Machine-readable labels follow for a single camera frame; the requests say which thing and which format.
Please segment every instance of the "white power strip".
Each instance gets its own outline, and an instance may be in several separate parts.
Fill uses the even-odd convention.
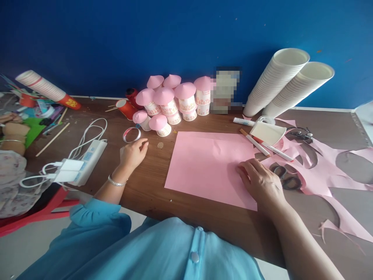
[[[70,184],[80,187],[87,182],[106,146],[107,143],[105,141],[92,141],[91,145],[81,159],[84,162],[82,168],[80,169],[75,180],[73,182],[69,182]]]

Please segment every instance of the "hand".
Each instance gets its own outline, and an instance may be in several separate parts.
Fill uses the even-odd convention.
[[[0,116],[0,123],[1,124],[9,122],[9,121],[12,121],[14,123],[22,123],[23,122],[22,118],[16,113],[9,113],[9,114]]]
[[[290,207],[287,203],[280,178],[263,166],[257,159],[241,162],[236,168],[242,182],[258,204],[258,210],[269,218]]]
[[[120,165],[131,172],[144,160],[148,150],[147,138],[141,138],[120,149]]]

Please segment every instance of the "blue shirt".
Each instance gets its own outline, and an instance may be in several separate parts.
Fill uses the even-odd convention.
[[[212,232],[169,218],[129,233],[119,210],[96,199],[73,207],[69,227],[17,279],[264,279],[254,258]]]

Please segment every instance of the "green paper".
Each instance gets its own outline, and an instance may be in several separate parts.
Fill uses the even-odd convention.
[[[31,129],[26,135],[26,143],[24,144],[26,149],[31,145],[37,136],[43,131],[46,126],[42,126],[39,123],[42,119],[39,118],[28,118],[24,120],[24,124],[28,125]]]

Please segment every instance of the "silver bracelet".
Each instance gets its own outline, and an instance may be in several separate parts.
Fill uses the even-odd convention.
[[[115,186],[117,186],[117,187],[122,187],[122,186],[125,185],[125,183],[124,183],[124,184],[120,184],[120,183],[114,182],[113,179],[112,179],[112,177],[111,177],[111,175],[109,175],[109,177],[108,177],[108,181],[109,181],[111,184],[113,184],[113,185],[115,185]]]

